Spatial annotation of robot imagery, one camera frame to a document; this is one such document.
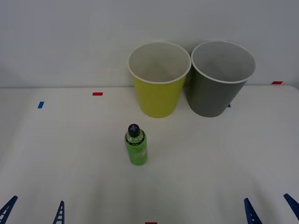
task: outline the black bottle cap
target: black bottle cap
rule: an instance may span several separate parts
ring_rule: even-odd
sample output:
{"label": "black bottle cap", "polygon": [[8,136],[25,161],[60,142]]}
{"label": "black bottle cap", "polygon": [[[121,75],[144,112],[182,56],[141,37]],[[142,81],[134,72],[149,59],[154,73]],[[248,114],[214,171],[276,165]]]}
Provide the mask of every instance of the black bottle cap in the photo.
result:
{"label": "black bottle cap", "polygon": [[140,135],[140,129],[139,129],[139,126],[137,124],[131,124],[128,128],[128,131],[129,131],[129,135],[133,138]]}

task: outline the green bottle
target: green bottle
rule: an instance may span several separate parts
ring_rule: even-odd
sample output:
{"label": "green bottle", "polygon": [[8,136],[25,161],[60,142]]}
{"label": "green bottle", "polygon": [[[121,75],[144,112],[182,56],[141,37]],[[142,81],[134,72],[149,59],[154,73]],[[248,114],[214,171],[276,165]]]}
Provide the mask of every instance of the green bottle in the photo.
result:
{"label": "green bottle", "polygon": [[131,124],[125,136],[125,143],[131,163],[140,166],[148,159],[146,135],[136,124]]}

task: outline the yellow cup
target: yellow cup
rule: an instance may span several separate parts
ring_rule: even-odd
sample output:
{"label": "yellow cup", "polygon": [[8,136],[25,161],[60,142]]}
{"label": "yellow cup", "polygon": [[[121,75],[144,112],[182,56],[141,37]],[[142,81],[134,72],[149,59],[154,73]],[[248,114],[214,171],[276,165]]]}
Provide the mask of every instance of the yellow cup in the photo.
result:
{"label": "yellow cup", "polygon": [[174,43],[154,42],[135,49],[128,69],[141,110],[153,118],[172,114],[191,64],[188,52]]}

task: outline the table surface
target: table surface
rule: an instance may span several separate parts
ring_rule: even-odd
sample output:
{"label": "table surface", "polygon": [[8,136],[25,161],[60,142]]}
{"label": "table surface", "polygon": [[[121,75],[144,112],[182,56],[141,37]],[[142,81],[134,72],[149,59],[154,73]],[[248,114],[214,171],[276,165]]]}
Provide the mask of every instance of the table surface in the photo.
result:
{"label": "table surface", "polygon": [[[69,224],[246,224],[248,197],[263,223],[298,223],[283,197],[299,201],[298,115],[291,86],[245,86],[216,118],[182,95],[163,119],[133,88],[0,89],[0,207],[19,197],[7,224],[50,224],[61,200]],[[131,123],[143,166],[124,146]]]}

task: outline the paper cup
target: paper cup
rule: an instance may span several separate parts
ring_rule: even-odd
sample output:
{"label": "paper cup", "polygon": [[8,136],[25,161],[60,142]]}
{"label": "paper cup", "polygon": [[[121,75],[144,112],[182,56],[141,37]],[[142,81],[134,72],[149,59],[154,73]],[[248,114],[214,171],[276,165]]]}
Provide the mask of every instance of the paper cup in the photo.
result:
{"label": "paper cup", "polygon": [[154,42],[135,49],[128,58],[141,110],[150,117],[170,115],[191,68],[188,52],[170,42]]}
{"label": "paper cup", "polygon": [[256,68],[246,49],[227,41],[202,43],[193,50],[191,59],[187,100],[190,108],[203,117],[222,114]]}

